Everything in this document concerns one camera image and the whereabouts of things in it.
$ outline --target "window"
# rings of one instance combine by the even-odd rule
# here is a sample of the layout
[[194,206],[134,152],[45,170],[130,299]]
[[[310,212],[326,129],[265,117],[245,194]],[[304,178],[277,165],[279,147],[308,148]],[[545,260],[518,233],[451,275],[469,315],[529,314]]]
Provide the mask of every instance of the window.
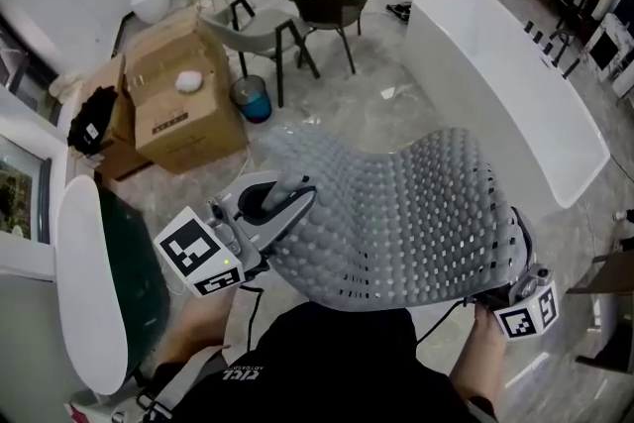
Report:
[[0,136],[0,231],[47,243],[49,163]]
[[0,84],[54,125],[60,104],[49,94],[55,73],[0,18]]

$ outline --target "black shirt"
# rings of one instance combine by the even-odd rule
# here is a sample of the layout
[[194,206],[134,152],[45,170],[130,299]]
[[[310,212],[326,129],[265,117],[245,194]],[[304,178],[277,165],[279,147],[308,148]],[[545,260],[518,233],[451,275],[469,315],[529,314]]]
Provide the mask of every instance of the black shirt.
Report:
[[[181,367],[160,366],[150,392],[159,392]],[[488,400],[471,402],[493,415]],[[199,381],[173,410],[173,421],[268,415],[478,421],[445,375],[416,360],[407,310],[348,313],[315,303],[279,316],[254,351]]]

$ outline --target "marble floor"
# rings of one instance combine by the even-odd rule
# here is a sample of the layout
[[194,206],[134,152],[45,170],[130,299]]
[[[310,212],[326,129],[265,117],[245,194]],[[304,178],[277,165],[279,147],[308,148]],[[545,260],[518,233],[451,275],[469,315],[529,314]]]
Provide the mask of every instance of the marble floor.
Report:
[[[276,7],[293,12],[286,0],[253,0],[258,8]],[[357,74],[352,75],[339,37],[316,33],[308,39],[322,77],[315,80],[307,68],[298,70],[291,54],[284,64],[285,104],[275,109],[264,125],[248,128],[249,153],[234,154],[187,174],[174,176],[151,166],[115,185],[116,192],[145,215],[155,235],[177,212],[189,205],[200,210],[205,200],[233,181],[241,168],[253,171],[266,166],[258,139],[275,125],[289,122],[321,124],[343,140],[370,152],[396,150],[443,126],[422,88],[400,64],[405,27],[384,11],[385,4],[404,0],[369,0],[362,16],[363,35],[349,31]],[[499,0],[521,22],[532,20],[548,34],[555,29],[556,13],[539,0]],[[565,68],[573,60],[569,52]],[[230,55],[232,67],[237,62]],[[250,73],[263,77],[271,99],[276,101],[272,62],[255,57],[248,61]],[[609,87],[601,86],[579,66],[570,78],[601,130],[614,157],[634,174],[634,123],[630,112],[617,106]],[[634,182],[610,160],[574,206],[534,224],[540,259],[555,273],[561,295],[587,271],[594,254],[606,254],[615,235],[622,232],[611,219],[614,210],[634,202]],[[185,295],[178,279],[165,272],[172,298],[172,315]],[[273,271],[259,275],[265,288],[255,321],[255,340],[281,312],[303,297]],[[235,358],[246,348],[248,316],[255,299],[239,291],[232,312],[228,356]],[[498,403],[501,421],[613,421],[634,394],[632,377],[594,370],[574,363],[576,354],[593,354],[597,337],[586,329],[591,322],[589,297],[564,295],[562,319],[541,339],[510,345],[504,369],[508,384]],[[447,304],[412,309],[418,335],[444,313]],[[473,322],[471,308],[458,309],[419,347],[418,358],[426,366],[449,372]],[[536,359],[545,359],[538,366]],[[517,377],[533,365],[525,375]]]

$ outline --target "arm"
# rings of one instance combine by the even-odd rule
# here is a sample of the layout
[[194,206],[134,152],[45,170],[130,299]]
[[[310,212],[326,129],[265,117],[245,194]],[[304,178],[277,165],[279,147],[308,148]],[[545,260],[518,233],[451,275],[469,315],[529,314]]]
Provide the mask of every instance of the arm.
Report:
[[222,346],[235,294],[236,287],[230,287],[204,298],[190,296],[167,330],[158,364],[184,364],[206,347]]
[[464,400],[475,396],[495,403],[502,380],[506,338],[492,312],[475,306],[475,321],[449,379]]

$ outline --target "bathtub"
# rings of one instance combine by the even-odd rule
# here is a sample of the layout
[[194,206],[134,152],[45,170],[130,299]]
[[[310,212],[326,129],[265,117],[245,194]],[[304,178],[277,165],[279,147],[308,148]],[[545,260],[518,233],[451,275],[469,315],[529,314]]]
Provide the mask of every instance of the bathtub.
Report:
[[413,0],[403,63],[532,221],[573,205],[609,159],[573,86],[497,0]]

